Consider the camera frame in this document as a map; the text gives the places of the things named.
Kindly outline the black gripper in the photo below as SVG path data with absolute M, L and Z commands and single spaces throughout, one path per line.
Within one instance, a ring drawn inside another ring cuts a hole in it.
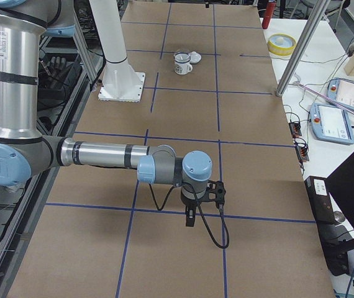
M 184 198 L 183 204 L 185 205 L 186 226 L 192 227 L 196 219 L 197 200 Z

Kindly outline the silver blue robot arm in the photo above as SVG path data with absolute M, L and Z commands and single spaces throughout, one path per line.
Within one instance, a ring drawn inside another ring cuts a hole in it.
M 206 153 L 179 158 L 168 145 L 78 142 L 37 130 L 40 38 L 72 36 L 74 14 L 72 1 L 0 1 L 0 186 L 17 186 L 58 166 L 135 169 L 141 183 L 180 188 L 192 227 L 209 197 L 212 161 Z

